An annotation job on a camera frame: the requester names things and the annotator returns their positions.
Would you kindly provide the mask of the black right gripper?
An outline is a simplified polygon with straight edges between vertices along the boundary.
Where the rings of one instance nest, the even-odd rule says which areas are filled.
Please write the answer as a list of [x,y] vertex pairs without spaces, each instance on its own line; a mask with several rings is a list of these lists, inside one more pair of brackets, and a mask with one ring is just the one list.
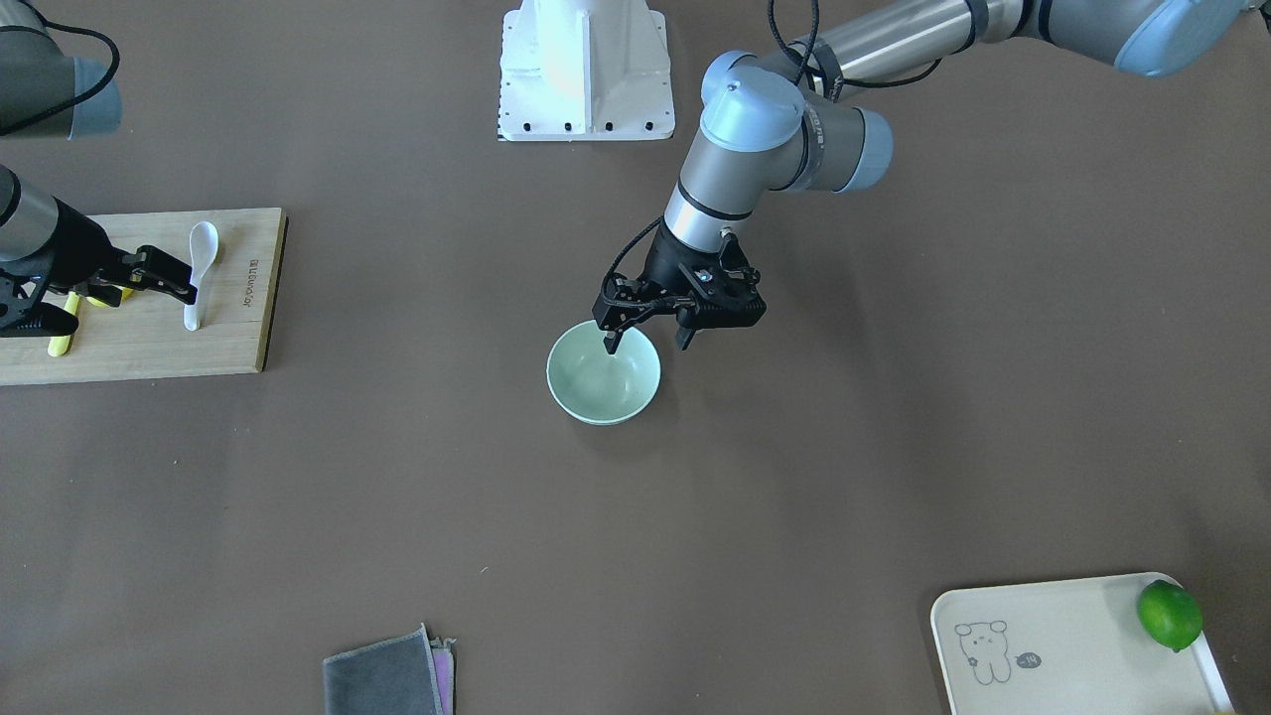
[[3,330],[8,338],[64,338],[80,323],[44,293],[69,293],[92,281],[159,291],[194,305],[192,267],[154,245],[128,253],[111,244],[99,224],[55,199],[58,208],[50,239],[32,257],[3,263]]

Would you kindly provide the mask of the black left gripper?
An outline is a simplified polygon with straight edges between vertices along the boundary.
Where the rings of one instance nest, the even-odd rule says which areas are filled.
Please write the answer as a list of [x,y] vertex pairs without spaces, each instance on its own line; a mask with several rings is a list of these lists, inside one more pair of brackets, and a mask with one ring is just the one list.
[[698,250],[667,227],[655,241],[638,279],[609,273],[601,281],[592,317],[604,331],[602,345],[615,356],[622,337],[655,314],[676,314],[675,344],[689,349],[697,331],[749,329],[766,312],[759,293],[759,271],[749,263],[737,236],[724,230],[716,250]]

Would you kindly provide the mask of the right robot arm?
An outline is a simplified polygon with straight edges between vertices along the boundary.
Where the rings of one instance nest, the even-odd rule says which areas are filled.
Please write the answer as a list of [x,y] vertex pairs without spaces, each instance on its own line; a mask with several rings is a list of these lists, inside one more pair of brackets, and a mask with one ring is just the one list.
[[[1,11],[4,137],[109,135],[122,118],[114,85],[119,53],[97,30],[51,22],[29,1]],[[125,290],[159,291],[180,304],[200,297],[192,268],[156,246],[114,246],[98,222],[1,168],[1,335],[64,338],[78,316],[46,293],[118,307]]]

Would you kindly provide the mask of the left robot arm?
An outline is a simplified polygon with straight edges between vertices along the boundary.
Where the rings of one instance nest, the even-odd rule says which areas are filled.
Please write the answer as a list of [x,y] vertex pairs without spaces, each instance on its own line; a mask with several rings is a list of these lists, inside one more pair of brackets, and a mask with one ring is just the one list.
[[843,98],[899,88],[975,44],[1036,38],[1121,72],[1188,67],[1266,1],[895,1],[843,25],[726,53],[702,81],[703,109],[676,189],[637,277],[608,271],[592,316],[608,354],[633,326],[672,314],[677,344],[747,329],[766,312],[738,237],[763,192],[866,190],[894,159],[885,117]]

